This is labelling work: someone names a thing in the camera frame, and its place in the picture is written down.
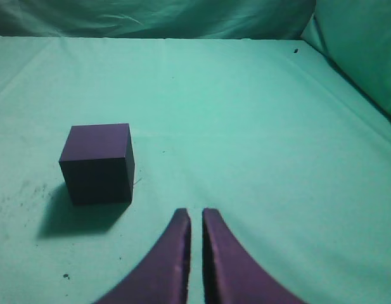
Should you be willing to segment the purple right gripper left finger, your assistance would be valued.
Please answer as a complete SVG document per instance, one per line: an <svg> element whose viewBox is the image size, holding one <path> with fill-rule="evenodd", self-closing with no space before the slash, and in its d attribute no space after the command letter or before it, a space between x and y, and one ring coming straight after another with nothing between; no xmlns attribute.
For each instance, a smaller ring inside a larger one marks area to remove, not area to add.
<svg viewBox="0 0 391 304"><path fill-rule="evenodd" d="M191 219L175 210L146 256L97 303L186 303L191 261Z"/></svg>

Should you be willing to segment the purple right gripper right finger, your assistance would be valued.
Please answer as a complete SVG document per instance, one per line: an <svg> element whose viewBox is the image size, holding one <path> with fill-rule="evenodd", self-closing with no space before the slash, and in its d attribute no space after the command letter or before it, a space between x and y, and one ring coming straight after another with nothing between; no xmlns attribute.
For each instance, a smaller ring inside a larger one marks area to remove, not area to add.
<svg viewBox="0 0 391 304"><path fill-rule="evenodd" d="M242 247L215 208L202 211L205 303L303 303Z"/></svg>

